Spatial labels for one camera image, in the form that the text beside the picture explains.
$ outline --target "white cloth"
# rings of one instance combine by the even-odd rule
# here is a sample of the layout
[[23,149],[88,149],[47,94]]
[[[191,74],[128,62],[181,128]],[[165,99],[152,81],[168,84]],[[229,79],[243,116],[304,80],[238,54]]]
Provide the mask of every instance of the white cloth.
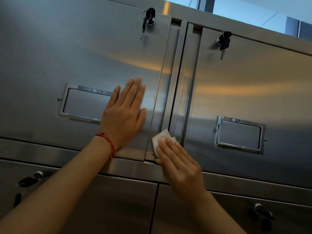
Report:
[[155,137],[152,138],[154,151],[155,151],[155,154],[156,154],[157,157],[158,157],[158,154],[156,152],[156,148],[158,146],[158,140],[165,139],[166,137],[169,137],[169,138],[171,138],[171,140],[173,142],[176,142],[175,137],[171,137],[170,134],[169,134],[169,131],[167,129],[165,129],[164,131],[160,132],[158,135],[156,135]]

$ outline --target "silver key blade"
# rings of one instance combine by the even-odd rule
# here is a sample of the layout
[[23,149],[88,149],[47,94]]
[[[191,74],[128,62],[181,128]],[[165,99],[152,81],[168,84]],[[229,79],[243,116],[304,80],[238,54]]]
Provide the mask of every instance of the silver key blade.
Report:
[[224,58],[224,53],[225,53],[225,49],[223,49],[223,50],[221,51],[221,60],[223,60],[223,58]]

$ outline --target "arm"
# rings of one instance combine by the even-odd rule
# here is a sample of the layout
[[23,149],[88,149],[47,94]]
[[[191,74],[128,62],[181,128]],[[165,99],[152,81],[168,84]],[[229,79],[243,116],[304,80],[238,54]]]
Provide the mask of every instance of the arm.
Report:
[[[104,110],[100,131],[108,134],[115,149],[131,141],[145,121],[146,109],[139,111],[145,85],[140,87],[140,84],[140,78],[130,79],[120,94],[117,86]],[[58,233],[110,153],[110,143],[94,137],[76,157],[0,221],[0,233]]]
[[207,233],[246,234],[246,232],[206,191],[200,165],[178,143],[169,138],[159,140],[156,162],[175,193],[191,208]]

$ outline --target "hand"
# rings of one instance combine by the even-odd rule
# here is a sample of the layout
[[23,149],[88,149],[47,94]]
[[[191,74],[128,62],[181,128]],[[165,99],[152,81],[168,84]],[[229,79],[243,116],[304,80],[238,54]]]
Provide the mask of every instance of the hand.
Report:
[[156,148],[159,159],[157,163],[174,192],[191,208],[196,208],[206,201],[208,192],[200,165],[183,149],[178,142],[170,138],[160,139]]
[[145,122],[146,108],[140,111],[140,106],[146,86],[141,82],[140,77],[129,79],[120,94],[116,86],[103,112],[100,132],[108,134],[115,150],[133,140]]

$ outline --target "blank label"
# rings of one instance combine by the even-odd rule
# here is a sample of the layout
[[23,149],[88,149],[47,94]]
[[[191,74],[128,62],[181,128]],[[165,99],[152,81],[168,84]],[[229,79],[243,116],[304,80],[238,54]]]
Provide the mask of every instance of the blank label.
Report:
[[110,96],[83,90],[68,89],[63,112],[83,117],[101,119]]
[[222,121],[220,142],[259,149],[261,128],[237,122]]

